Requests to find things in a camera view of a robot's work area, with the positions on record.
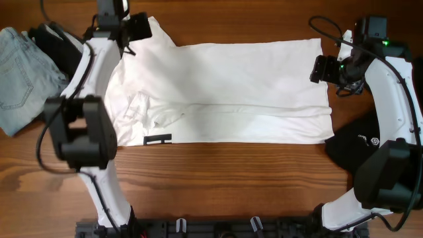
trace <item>denim pocket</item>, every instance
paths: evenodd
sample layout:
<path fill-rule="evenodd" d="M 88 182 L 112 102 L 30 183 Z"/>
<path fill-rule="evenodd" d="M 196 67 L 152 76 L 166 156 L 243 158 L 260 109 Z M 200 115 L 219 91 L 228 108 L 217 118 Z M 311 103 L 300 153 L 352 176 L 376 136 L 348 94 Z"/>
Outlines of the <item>denim pocket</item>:
<path fill-rule="evenodd" d="M 0 65 L 0 108 L 22 107 L 33 88 L 18 54 Z"/>

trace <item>blue jeans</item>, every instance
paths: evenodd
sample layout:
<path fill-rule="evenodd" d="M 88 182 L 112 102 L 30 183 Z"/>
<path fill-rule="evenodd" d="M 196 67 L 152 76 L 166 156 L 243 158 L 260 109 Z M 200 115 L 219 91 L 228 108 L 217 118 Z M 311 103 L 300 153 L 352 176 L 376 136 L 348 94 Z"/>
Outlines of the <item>blue jeans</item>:
<path fill-rule="evenodd" d="M 60 95 L 68 80 L 27 36 L 13 28 L 0 32 L 0 127 L 15 135 Z"/>

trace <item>wooden table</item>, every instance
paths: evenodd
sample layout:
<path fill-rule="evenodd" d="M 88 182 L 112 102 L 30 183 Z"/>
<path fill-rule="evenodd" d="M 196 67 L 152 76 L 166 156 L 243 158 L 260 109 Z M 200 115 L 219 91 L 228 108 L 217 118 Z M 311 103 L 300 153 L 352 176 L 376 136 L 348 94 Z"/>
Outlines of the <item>wooden table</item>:
<path fill-rule="evenodd" d="M 312 15 L 328 16 L 343 30 L 368 15 L 389 19 L 391 39 L 422 55 L 423 1 L 213 1 L 131 0 L 147 11 L 178 46 L 204 42 L 243 43 L 320 37 L 307 26 Z M 96 13 L 94 0 L 46 0 L 51 19 L 78 35 Z M 38 1 L 1 0 L 0 27 L 27 30 L 42 22 Z M 334 42 L 323 51 L 336 55 Z M 329 90 L 334 130 L 371 110 L 372 97 L 338 99 Z M 41 171 L 34 158 L 35 123 L 15 138 L 0 135 L 0 237 L 72 237 L 75 222 L 96 217 L 83 183 L 75 176 Z M 42 155 L 58 165 L 49 136 Z M 138 218 L 249 218 L 302 216 L 347 191 L 348 174 L 324 153 L 324 145 L 197 143 L 122 147 L 116 157 L 120 185 Z M 395 223 L 399 216 L 390 217 Z M 379 220 L 372 237 L 421 237 L 423 212 L 412 212 L 404 229 L 390 233 Z"/>

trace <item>folded garment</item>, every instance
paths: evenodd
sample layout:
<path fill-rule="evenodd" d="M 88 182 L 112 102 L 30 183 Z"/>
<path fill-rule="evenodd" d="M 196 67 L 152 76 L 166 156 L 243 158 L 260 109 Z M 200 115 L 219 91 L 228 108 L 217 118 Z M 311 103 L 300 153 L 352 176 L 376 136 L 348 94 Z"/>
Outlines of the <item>folded garment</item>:
<path fill-rule="evenodd" d="M 46 99 L 60 95 L 67 84 L 28 36 L 13 28 L 0 32 L 0 127 L 8 136 L 37 117 Z"/>
<path fill-rule="evenodd" d="M 333 135 L 326 83 L 311 83 L 320 39 L 176 47 L 159 23 L 131 42 L 105 105 L 119 145 L 172 134 L 173 143 L 322 143 Z"/>

